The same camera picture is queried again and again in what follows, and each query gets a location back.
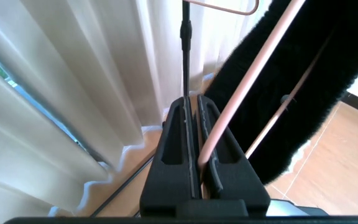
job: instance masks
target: black fabric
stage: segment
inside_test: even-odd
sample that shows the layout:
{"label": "black fabric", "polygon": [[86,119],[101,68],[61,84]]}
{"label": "black fabric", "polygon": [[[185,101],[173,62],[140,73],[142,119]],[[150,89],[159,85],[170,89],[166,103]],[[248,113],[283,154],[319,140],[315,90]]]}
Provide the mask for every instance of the black fabric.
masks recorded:
{"label": "black fabric", "polygon": [[[220,111],[274,28],[289,0],[275,0],[223,65],[205,95]],[[288,109],[249,158],[262,183],[277,178],[321,126],[358,76],[358,1],[304,3],[229,127],[246,151],[289,94],[325,40],[328,45]]]}

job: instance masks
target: curtain fold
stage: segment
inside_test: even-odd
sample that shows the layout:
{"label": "curtain fold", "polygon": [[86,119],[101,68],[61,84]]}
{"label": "curtain fold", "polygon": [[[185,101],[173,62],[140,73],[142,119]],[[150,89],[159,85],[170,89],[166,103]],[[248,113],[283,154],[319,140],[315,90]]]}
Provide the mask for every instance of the curtain fold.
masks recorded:
{"label": "curtain fold", "polygon": [[[204,2],[241,11],[255,4]],[[246,17],[191,5],[190,90],[200,91],[269,4]],[[0,63],[119,172],[123,149],[142,144],[142,127],[160,126],[183,94],[180,24],[179,0],[0,0]],[[85,182],[106,179],[86,151],[0,78],[1,195],[44,202],[34,214],[51,205],[73,211]],[[20,193],[9,196],[12,189]]]}

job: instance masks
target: black fur coat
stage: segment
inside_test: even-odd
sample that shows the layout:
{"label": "black fur coat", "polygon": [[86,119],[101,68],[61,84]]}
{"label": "black fur coat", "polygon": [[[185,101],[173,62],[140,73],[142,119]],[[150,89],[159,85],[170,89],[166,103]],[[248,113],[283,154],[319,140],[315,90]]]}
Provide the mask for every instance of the black fur coat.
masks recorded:
{"label": "black fur coat", "polygon": [[[220,111],[250,67],[289,0],[275,0],[206,90]],[[324,41],[308,79],[249,158],[262,183],[276,179],[319,129],[358,76],[358,1],[307,0],[275,49],[229,127],[246,151],[289,94]]]}

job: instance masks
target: black pole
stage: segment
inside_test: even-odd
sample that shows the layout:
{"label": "black pole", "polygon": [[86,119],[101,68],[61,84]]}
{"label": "black pole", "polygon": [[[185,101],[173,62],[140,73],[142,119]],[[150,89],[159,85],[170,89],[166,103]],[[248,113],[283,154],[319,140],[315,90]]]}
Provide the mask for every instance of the black pole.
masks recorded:
{"label": "black pole", "polygon": [[181,49],[183,51],[183,95],[189,95],[191,21],[190,3],[182,2],[182,22],[180,26]]}

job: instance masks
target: curtain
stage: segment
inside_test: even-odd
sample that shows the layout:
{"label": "curtain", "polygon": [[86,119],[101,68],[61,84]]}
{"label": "curtain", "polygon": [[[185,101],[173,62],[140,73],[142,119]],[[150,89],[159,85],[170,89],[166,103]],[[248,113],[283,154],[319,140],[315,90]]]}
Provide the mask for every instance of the curtain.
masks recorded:
{"label": "curtain", "polygon": [[[246,17],[191,5],[191,91],[269,4]],[[0,200],[4,218],[74,211],[84,183],[107,179],[89,154],[120,171],[124,147],[142,144],[141,127],[160,126],[182,95],[180,24],[180,0],[0,0],[0,66],[86,149],[0,77],[0,199],[12,201]]]}

